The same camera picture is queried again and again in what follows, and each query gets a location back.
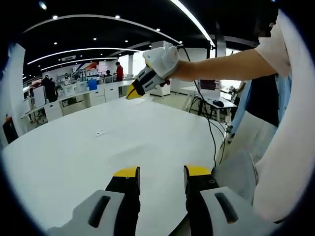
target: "window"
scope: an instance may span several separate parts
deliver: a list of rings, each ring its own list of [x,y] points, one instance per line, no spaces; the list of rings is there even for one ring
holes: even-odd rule
[[[226,55],[227,56],[232,55],[232,52],[233,52],[233,54],[236,54],[236,53],[239,53],[240,51],[230,49],[230,48],[226,49]],[[230,89],[230,87],[234,87],[234,88],[238,89],[240,84],[241,84],[241,81],[239,81],[239,80],[221,80],[221,88],[222,89]]]
[[[143,53],[144,52],[138,52],[133,54],[132,72],[134,75],[139,74],[145,66],[145,60],[142,56]]]
[[[119,57],[118,61],[124,69],[124,75],[127,75],[129,71],[129,55]]]

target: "chair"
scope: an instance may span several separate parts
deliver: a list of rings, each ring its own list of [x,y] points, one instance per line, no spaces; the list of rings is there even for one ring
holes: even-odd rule
[[[218,165],[212,174],[220,187],[228,187],[242,198],[253,201],[258,176],[252,157],[239,150]]]
[[[112,83],[113,82],[113,76],[107,76],[105,77],[105,83],[108,84],[108,83]]]

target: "computer mouse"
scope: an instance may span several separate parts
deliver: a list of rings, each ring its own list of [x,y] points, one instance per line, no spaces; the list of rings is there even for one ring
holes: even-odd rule
[[[218,106],[218,107],[224,107],[223,102],[218,101],[218,100],[213,101],[213,104],[216,105],[216,106]]]

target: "person in red shirt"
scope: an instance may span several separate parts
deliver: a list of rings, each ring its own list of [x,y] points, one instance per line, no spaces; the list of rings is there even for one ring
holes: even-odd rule
[[[116,78],[116,81],[123,81],[124,69],[120,65],[119,61],[116,62],[116,66],[117,66],[117,70],[116,70],[117,78]]]

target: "white table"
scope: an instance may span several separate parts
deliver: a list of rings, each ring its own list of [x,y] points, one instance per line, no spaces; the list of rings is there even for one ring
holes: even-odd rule
[[[213,134],[219,147],[222,135],[217,129]],[[72,210],[105,189],[116,171],[138,165],[136,235],[166,236],[187,213],[183,166],[212,168],[213,152],[205,118],[120,98],[32,130],[8,145],[2,158],[21,204],[44,230],[68,222]]]
[[[80,96],[80,95],[84,95],[84,94],[87,94],[87,93],[90,93],[90,92],[95,92],[97,90],[100,90],[100,89],[105,89],[106,87],[109,87],[109,86],[114,86],[114,87],[124,87],[124,86],[129,86],[133,83],[134,80],[128,80],[128,81],[119,81],[119,82],[113,82],[113,83],[109,83],[109,84],[101,84],[101,85],[97,85],[97,89],[96,90],[86,90],[86,91],[83,91],[83,92],[76,92],[70,96],[60,96],[58,97],[58,99],[54,102],[62,102],[63,100],[66,100],[66,99],[69,99],[69,98],[72,98],[72,97],[77,97],[77,96]],[[36,108],[33,108],[32,110],[30,110],[29,112],[25,113],[22,115],[21,118],[31,114],[31,113],[34,113],[42,108],[45,107],[45,105],[42,105],[42,106],[39,106],[39,107],[36,107]]]

